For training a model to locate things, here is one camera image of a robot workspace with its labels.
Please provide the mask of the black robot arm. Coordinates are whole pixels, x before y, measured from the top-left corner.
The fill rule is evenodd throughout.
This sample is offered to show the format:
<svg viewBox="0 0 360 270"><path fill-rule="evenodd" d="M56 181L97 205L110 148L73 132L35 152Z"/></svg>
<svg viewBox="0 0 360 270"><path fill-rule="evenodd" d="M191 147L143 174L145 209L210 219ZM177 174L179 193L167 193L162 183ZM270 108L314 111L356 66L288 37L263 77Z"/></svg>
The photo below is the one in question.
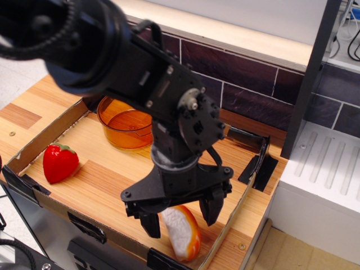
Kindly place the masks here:
<svg viewBox="0 0 360 270"><path fill-rule="evenodd" d="M216 222L232 189L233 170L213 147L225 125L196 74L164 49L156 23L129 26L111 1L2 1L1 36L1 57L44 60L61 89L151 115L154 167L121 193L150 237L160 237L158 214L171 206L198 201L207 225Z"/></svg>

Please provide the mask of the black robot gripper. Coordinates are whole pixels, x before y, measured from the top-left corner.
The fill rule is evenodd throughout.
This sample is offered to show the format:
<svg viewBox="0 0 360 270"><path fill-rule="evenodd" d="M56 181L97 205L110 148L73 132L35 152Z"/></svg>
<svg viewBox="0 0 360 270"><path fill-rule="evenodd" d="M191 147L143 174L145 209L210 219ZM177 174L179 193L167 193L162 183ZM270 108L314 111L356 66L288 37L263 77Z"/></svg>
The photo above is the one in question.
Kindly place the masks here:
<svg viewBox="0 0 360 270"><path fill-rule="evenodd" d="M144 179L121 193L127 216L140 217L149 237L161 238L158 213L168 207L198 201L204 221L212 226L231 192L234 171L227 166L196 164L190 169L166 171L155 166Z"/></svg>

